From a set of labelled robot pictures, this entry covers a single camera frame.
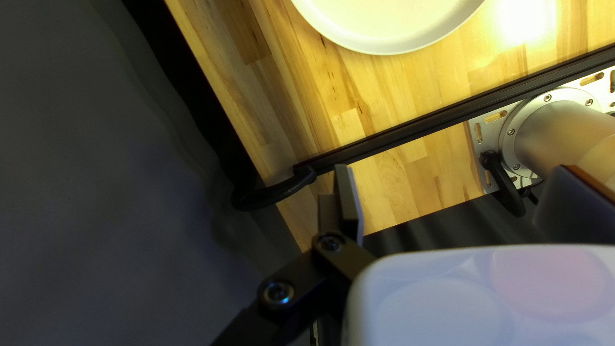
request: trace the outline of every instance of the black metal bracket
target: black metal bracket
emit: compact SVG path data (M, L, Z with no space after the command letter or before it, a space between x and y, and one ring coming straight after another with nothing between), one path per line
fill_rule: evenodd
M283 346L325 313L341 322L352 280L376 257L356 242L361 209L352 172L345 165L335 170L335 193L319 196L311 250L266 278L212 346Z
M311 175L309 179L302 179L304 177L302 174L305 174L306 171L314 171L315 175L330 172L336 164L357 162L497 108L534 97L613 65L615 65L615 44L559 63L385 131L370 135L364 139L307 159L294 165L293 172L295 176L274 185L273 187L276 187L276 189L247 192L245 194L246 198L237 197L234 205L239 210L249 210L279 202L309 184L309 182L306 183L308 180L315 179L315 176L312 178Z

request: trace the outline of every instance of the black metal rail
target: black metal rail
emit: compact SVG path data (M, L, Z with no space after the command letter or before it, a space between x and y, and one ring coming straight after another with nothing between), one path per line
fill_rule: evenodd
M539 95L615 65L615 44L559 63L489 91L435 110L364 139L352 142L293 166L294 176L266 190L237 191L233 205L252 210L277 203L333 170L335 164L350 164L447 127L470 120L511 103Z

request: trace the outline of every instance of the silver flange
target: silver flange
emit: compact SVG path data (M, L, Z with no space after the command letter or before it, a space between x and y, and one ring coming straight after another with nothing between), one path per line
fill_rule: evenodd
M506 118L499 134L499 152L502 154L502 163L506 169L515 172L521 177L535 179L538 176L525 167L515 154L515 139L518 130L534 111L538 108L556 101L574 101L583 106L601 111L600 104L594 102L595 98L590 93L573 88L559 87L529 100L519 103Z

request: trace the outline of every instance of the white cylindrical joint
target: white cylindrical joint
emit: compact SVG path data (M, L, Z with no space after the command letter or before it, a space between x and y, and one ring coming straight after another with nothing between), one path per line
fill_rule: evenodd
M556 101L531 113L514 144L519 161L543 179L574 164L615 191L615 117L573 101Z

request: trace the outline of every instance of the metal slot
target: metal slot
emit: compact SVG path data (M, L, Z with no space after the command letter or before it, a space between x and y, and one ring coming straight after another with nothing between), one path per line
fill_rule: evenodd
M485 183L487 187L491 187L491 178L489 178L489 171L485 170Z
M500 111L500 112L497 112L495 114L489 115L488 117L485 118L485 123L489 124L492 121L496 121L498 119L502 119L503 117L506 116L506 114L508 114L507 111Z
M476 132L476 141L478 143L482 143L483 142L483 134L480 131L480 124L479 123L474 124L474 131Z
M597 73L597 74L595 74L595 75L593 75L593 76L591 76L591 77L587 77L587 78L583 79L583 80L579 83L579 85L580 85L580 86L586 86L586 85L588 85L589 83L593 83L593 82L595 82L595 81L599 81L599 80L601 80L601 79L602 79L602 77L604 77L604 76L605 76L605 73L604 73L604 72Z

